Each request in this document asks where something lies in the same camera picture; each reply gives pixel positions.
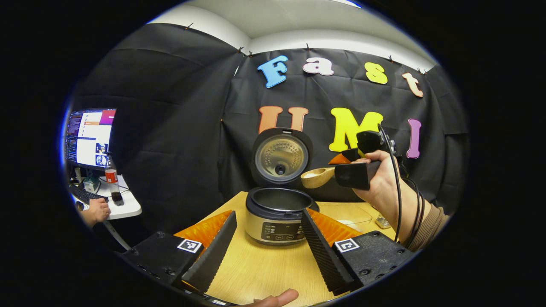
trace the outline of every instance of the white desk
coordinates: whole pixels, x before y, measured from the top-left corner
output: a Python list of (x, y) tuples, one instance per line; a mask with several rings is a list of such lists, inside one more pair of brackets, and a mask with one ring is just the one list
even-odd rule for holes
[[(110, 189), (108, 188), (108, 184), (105, 182), (106, 177), (101, 176), (100, 178), (102, 180), (100, 181), (100, 188), (97, 194), (108, 197), (108, 208), (110, 208), (111, 211), (110, 216), (106, 219), (106, 221), (103, 222), (103, 224), (105, 225), (106, 229), (108, 229), (110, 234), (118, 241), (118, 243), (120, 243), (121, 246), (123, 246), (123, 248), (125, 248), (126, 250), (129, 250), (130, 246), (123, 240), (123, 238), (121, 238), (121, 236), (118, 234), (116, 229), (114, 229), (109, 220), (117, 220), (123, 219), (125, 217), (139, 215), (142, 213), (142, 208), (135, 199), (133, 193), (124, 188), (128, 186), (125, 183), (123, 176), (117, 177), (118, 183), (120, 185), (121, 196), (123, 197), (123, 206), (117, 206), (114, 204), (114, 201), (112, 201)], [(74, 202), (78, 200), (74, 195), (72, 195), (72, 198), (74, 198)], [(89, 209), (89, 205), (84, 204), (84, 210), (87, 209)]]

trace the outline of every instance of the rice cooker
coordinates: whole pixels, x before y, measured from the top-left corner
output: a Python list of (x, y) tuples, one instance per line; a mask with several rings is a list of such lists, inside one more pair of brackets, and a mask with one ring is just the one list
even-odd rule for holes
[(252, 148), (251, 172), (258, 187), (246, 198), (245, 231), (265, 245), (290, 245), (305, 240), (301, 215), (319, 211), (302, 187), (300, 175), (311, 164), (311, 139), (287, 128), (262, 131)]

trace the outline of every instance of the wooden spoon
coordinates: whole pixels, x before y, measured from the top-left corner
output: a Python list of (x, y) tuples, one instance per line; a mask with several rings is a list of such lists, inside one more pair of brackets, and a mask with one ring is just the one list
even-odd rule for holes
[(317, 188), (323, 186), (334, 176), (335, 167), (323, 167), (312, 169), (308, 172), (303, 173), (301, 178), (301, 183), (306, 188)]

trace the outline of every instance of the rice cooker control panel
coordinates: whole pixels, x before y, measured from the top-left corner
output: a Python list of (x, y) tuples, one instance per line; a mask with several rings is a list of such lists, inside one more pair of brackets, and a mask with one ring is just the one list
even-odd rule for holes
[(271, 223), (262, 225), (262, 239), (268, 241), (296, 241), (305, 237), (300, 221), (296, 223)]

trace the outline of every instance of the white ceiling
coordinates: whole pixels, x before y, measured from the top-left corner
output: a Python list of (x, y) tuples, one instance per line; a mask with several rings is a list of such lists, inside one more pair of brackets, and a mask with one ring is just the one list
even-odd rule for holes
[(436, 62), (385, 19), (366, 9), (331, 0), (193, 0), (185, 4), (223, 17), (251, 39), (302, 29), (333, 29), (382, 38)]

